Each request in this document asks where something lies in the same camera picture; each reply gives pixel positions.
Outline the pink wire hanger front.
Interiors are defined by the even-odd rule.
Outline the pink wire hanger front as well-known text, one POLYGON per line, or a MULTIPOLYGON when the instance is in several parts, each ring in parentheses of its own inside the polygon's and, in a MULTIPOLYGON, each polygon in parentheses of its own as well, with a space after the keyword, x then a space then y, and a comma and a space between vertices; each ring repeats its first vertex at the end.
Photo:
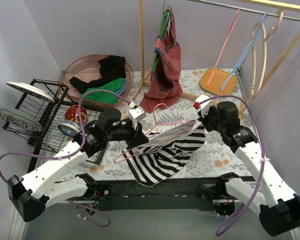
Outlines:
MULTIPOLYGON (((194 119, 191 119, 191 120, 187 120, 187 121, 179 121, 179 122, 173 122, 173 123, 158 124, 157 118, 156 118, 156 114, 155 114, 155 111, 156 111, 156 109, 158 109, 160 106, 164 106, 164 107, 166 107, 166 108, 168 107, 165 103, 158 103, 158 104, 154 107, 153 112, 152 112, 152 114, 153 114, 153 119, 154 119, 154 126, 153 126, 150 130, 148 130, 148 131, 145 133, 146 136, 149 135, 150 132, 152 132, 157 126, 160 126, 160 127, 161 127, 161 126, 172 126, 172 125, 184 125, 184 124, 186 124, 186 123, 189 123, 189 122, 194 121, 194 119)), ((120 163, 122 163, 122 162, 128 160, 130 157, 126 157, 126 158, 123 158, 123 159, 121 159, 121 160, 119 160, 119 158, 122 157, 124 154, 128 153, 130 149, 131 149, 131 148, 129 148, 128 150, 126 150, 126 151, 122 152, 120 155, 118 155, 118 156, 114 159, 113 162, 114 162, 115 164, 120 164, 120 163)))

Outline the black white striped tank top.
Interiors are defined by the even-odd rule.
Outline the black white striped tank top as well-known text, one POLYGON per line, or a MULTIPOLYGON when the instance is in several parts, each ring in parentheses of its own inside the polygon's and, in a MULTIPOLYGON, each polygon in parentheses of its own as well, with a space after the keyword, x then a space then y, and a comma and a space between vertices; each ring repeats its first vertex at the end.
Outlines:
POLYGON ((123 154, 135 180, 150 188, 173 177, 206 141, 205 129, 191 120, 155 136, 123 154))

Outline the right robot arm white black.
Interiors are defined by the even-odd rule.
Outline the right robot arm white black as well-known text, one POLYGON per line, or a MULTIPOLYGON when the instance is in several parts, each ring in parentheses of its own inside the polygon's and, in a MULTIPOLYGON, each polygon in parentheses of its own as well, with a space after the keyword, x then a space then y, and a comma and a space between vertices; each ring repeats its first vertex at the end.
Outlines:
POLYGON ((285 183, 266 158, 262 142, 240 124, 237 106, 231 101, 214 106, 210 99, 197 99, 194 107, 204 128, 218 132, 256 180, 255 187, 251 187, 233 172, 218 178, 217 195, 222 199, 232 196, 242 205, 228 217, 230 223, 221 224, 216 236, 224 234, 247 209, 258 216, 263 229, 272 237, 300 227, 300 195, 285 183))

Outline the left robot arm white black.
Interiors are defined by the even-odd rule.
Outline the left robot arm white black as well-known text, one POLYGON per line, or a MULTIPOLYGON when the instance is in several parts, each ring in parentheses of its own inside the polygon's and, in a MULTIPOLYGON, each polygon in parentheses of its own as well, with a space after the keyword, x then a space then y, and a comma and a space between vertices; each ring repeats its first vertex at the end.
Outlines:
POLYGON ((125 141, 130 147, 148 143, 140 124, 146 115, 141 107, 136 107, 122 119, 118 109, 108 108, 88 122, 51 160, 23 176, 11 176, 7 180, 8 196, 22 219, 33 221, 47 207, 71 198, 93 199, 98 185, 87 173, 69 181, 57 180, 105 149, 108 142, 125 141))

